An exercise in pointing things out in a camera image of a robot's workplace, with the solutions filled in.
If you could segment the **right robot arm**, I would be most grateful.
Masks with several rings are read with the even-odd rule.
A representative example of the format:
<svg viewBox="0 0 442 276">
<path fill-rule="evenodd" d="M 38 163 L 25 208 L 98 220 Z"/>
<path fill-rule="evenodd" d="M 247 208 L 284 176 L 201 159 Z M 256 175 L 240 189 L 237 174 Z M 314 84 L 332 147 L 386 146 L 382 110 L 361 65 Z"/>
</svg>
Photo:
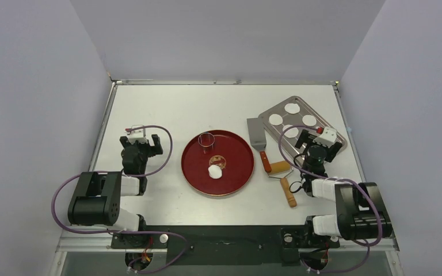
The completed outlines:
<svg viewBox="0 0 442 276">
<path fill-rule="evenodd" d="M 370 245 L 375 246 L 392 236 L 390 217 L 375 182 L 357 183 L 327 175 L 325 163 L 332 162 L 342 147 L 335 136 L 331 128 L 303 128 L 295 144 L 302 152 L 289 161 L 289 165 L 300 172 L 298 191 L 331 201 L 336 206 L 335 214 L 308 217 L 308 225 L 301 231 L 302 239 L 310 246 L 317 245 L 325 236 L 359 245 L 363 245 L 364 239 L 370 239 Z"/>
</svg>

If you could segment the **wooden dough roller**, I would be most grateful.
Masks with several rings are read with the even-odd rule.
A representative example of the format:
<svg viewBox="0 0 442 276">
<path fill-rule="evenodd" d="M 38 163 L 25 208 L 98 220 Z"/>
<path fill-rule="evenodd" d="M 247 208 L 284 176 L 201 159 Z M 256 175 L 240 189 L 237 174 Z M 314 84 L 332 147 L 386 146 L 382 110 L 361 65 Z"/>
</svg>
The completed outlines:
<svg viewBox="0 0 442 276">
<path fill-rule="evenodd" d="M 293 167 L 286 161 L 271 163 L 270 167 L 271 171 L 267 173 L 268 177 L 279 180 L 288 206 L 290 208 L 295 208 L 297 206 L 297 202 L 293 194 L 290 192 L 288 183 L 288 177 L 293 172 Z"/>
</svg>

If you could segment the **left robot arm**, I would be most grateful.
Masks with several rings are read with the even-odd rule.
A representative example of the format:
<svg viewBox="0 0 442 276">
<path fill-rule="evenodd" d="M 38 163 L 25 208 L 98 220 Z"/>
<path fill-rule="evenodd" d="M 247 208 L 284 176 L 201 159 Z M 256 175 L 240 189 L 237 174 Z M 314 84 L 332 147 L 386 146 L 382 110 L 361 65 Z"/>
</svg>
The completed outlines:
<svg viewBox="0 0 442 276">
<path fill-rule="evenodd" d="M 120 144 L 123 169 L 81 173 L 67 217 L 71 224 L 114 230 L 116 241 L 131 247 L 145 247 L 153 236 L 146 229 L 144 217 L 121 208 L 120 201 L 146 192 L 148 180 L 144 174 L 148 159 L 163 154 L 163 148 L 156 134 L 151 139 L 143 135 L 122 136 Z"/>
</svg>

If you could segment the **round red lacquer tray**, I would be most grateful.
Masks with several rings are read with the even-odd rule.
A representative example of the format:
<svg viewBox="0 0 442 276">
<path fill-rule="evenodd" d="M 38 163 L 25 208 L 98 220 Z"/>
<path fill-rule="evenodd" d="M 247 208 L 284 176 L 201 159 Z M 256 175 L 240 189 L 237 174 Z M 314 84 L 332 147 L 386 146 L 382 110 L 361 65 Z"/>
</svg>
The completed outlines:
<svg viewBox="0 0 442 276">
<path fill-rule="evenodd" d="M 184 148 L 181 170 L 195 190 L 209 196 L 227 196 L 244 187 L 254 171 L 254 156 L 250 145 L 239 135 L 225 130 L 211 130 L 214 146 L 204 150 L 194 137 Z M 208 167 L 223 170 L 220 179 L 208 175 Z"/>
</svg>

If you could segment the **white dough piece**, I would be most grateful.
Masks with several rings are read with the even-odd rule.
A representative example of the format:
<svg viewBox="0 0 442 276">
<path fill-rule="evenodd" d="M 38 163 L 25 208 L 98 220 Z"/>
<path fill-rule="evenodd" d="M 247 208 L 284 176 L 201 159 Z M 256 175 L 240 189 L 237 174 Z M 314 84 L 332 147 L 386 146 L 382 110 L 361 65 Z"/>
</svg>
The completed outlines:
<svg viewBox="0 0 442 276">
<path fill-rule="evenodd" d="M 208 175 L 212 179 L 220 179 L 223 175 L 223 170 L 219 166 L 213 164 L 208 167 Z"/>
</svg>

